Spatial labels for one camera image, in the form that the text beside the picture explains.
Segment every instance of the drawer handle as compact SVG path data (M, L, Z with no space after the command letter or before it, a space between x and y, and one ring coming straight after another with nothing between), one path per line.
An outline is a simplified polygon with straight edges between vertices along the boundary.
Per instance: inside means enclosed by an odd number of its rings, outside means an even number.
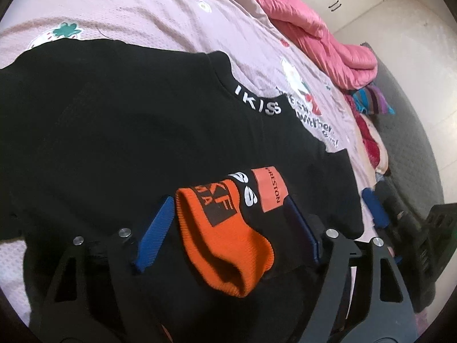
M337 7L335 7L335 9L331 9L331 11L335 11L335 10L338 9L339 7L341 7L341 3L340 3L340 5L338 5Z
M336 3L334 3L334 4L330 5L328 8L329 8L329 9L332 9L332 7L333 7L333 6L335 6L335 5L336 5L337 3L339 3L339 2L340 2L340 1L339 1L339 0L337 0L337 1L336 1Z

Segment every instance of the pink comforter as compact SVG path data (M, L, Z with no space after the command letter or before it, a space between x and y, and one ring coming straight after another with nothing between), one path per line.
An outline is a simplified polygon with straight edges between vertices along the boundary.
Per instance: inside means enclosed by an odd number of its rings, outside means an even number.
M343 45L321 17L300 0L256 0L282 34L297 45L341 89L360 89L378 72L366 47Z

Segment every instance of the white tile floor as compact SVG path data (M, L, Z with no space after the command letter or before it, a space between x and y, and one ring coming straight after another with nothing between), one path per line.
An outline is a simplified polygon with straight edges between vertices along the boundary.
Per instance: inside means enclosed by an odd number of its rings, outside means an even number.
M343 43L369 42L388 66L426 129L445 202L457 202L457 34L416 0L387 0L335 37ZM456 285L457 253L436 283L429 322Z

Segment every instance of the striped fabric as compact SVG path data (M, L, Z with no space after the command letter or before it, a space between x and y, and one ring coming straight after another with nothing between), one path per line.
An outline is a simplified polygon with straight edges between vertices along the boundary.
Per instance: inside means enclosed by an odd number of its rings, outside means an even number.
M390 113L395 115L394 109L389 106L386 98L381 93L381 90L372 84L351 93L357 110L365 115L376 115L383 113Z

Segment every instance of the bed sheet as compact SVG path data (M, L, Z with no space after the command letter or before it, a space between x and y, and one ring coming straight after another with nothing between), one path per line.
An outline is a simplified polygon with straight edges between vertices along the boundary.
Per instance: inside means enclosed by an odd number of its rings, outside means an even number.
M22 52L62 38L121 40L143 47L227 53L234 77L252 92L273 98L287 93L303 126L329 152L347 149L359 191L375 184L360 131L342 93L269 21L255 0L13 0L0 22L0 68ZM69 78L68 86L77 78ZM365 233L375 236L362 203ZM0 244L0 287L28 323L23 287L24 242ZM10 270L5 278L5 270Z

